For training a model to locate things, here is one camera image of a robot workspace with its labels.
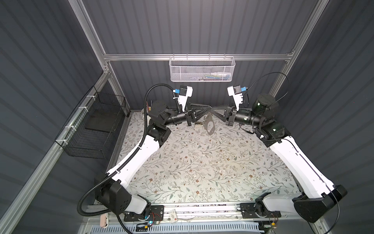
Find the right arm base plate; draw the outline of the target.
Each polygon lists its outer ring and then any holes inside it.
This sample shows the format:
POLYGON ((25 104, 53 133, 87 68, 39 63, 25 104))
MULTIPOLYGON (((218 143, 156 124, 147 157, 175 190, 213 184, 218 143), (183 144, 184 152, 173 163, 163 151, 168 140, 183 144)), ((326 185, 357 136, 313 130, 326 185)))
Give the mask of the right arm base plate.
POLYGON ((268 211, 264 205, 250 202, 250 203, 240 203, 237 207, 243 218, 275 218, 281 217, 279 211, 271 212, 268 211))

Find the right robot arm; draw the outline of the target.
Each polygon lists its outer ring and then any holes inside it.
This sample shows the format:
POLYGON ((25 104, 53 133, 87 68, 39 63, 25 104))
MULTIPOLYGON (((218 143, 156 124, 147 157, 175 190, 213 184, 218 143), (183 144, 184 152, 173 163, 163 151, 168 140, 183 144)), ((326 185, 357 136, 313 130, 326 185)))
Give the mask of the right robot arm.
POLYGON ((298 183, 299 193, 279 195, 265 192, 255 200, 253 210, 259 217, 272 212, 298 214, 309 223, 315 223, 347 195, 342 185, 335 185, 321 173, 299 148, 290 132, 278 121, 278 101, 269 94, 259 94, 251 109, 240 108, 242 95, 234 95, 233 107, 215 107, 211 113, 232 126, 234 123, 250 125, 266 147, 274 152, 287 166, 298 183))

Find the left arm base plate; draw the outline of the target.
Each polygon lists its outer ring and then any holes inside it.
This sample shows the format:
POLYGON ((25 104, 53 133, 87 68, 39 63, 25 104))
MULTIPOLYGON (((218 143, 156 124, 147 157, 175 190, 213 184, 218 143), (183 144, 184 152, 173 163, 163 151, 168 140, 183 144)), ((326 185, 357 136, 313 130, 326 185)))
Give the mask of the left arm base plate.
POLYGON ((164 209, 164 205, 151 205, 146 207, 145 211, 141 214, 133 212, 126 213, 123 220, 125 222, 162 221, 164 217, 164 209))

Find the pens in mug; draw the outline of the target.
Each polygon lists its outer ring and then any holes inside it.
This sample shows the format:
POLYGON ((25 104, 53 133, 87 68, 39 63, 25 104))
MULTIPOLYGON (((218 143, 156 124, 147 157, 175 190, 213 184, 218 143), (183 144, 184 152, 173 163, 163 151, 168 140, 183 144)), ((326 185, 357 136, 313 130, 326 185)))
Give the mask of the pens in mug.
POLYGON ((148 108, 149 110, 151 110, 151 108, 152 108, 152 101, 147 101, 147 102, 146 102, 146 105, 147 105, 147 108, 148 108))

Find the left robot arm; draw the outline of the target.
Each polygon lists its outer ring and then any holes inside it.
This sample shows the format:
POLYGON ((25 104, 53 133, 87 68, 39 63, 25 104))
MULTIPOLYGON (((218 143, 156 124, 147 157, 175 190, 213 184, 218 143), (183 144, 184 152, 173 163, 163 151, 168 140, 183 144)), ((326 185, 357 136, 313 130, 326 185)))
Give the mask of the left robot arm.
POLYGON ((130 212, 147 218, 151 203, 128 192, 130 181, 148 158, 167 141, 171 134, 168 125, 195 122, 210 109, 208 105, 189 103, 187 112, 178 113, 163 101, 154 102, 145 117, 148 126, 144 137, 119 164, 98 178, 99 186, 94 190, 96 200, 115 215, 130 212))

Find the small white tag device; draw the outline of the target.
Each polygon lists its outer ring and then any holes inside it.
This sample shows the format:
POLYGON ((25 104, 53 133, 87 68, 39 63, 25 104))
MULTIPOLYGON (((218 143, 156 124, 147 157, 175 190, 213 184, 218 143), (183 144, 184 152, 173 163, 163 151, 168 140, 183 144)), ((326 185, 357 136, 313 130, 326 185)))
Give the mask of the small white tag device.
POLYGON ((169 215, 169 221, 170 223, 175 223, 178 221, 178 218, 177 218, 177 213, 176 213, 176 210, 175 209, 172 209, 168 212, 168 215, 169 215))

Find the silver metal key holder plate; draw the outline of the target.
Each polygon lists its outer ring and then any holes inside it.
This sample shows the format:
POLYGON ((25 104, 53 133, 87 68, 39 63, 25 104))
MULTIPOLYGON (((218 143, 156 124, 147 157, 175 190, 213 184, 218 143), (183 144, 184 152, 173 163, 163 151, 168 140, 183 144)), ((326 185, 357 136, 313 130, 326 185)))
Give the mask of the silver metal key holder plate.
POLYGON ((204 116, 203 127, 209 136, 214 134, 216 127, 213 121, 213 115, 210 112, 204 116))

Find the pink white small device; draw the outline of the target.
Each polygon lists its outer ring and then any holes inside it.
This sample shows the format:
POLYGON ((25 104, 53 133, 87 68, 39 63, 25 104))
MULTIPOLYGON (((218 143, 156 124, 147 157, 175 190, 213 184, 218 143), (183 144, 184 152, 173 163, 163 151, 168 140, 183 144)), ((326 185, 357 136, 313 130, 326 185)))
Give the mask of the pink white small device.
POLYGON ((108 214, 108 213, 105 213, 105 214, 101 214, 101 215, 100 215, 99 226, 100 226, 101 228, 103 228, 103 229, 108 228, 108 226, 109 226, 109 214, 108 214))

